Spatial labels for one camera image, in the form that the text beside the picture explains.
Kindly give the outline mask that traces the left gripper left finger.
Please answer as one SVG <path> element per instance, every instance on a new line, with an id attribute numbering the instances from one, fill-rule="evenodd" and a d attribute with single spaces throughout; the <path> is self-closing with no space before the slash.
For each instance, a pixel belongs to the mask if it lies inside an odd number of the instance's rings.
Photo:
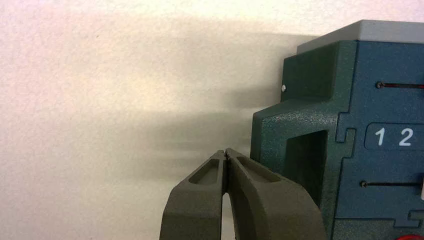
<path id="1" fill-rule="evenodd" d="M 161 240 L 219 240 L 228 159 L 216 151 L 170 192 L 160 227 Z"/>

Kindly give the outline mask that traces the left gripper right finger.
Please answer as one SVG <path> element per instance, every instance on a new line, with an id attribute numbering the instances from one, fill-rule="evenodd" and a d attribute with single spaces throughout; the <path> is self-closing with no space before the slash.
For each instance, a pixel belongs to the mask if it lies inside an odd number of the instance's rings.
<path id="1" fill-rule="evenodd" d="M 229 194 L 237 240 L 325 240 L 321 211 L 298 183 L 227 148 Z"/>

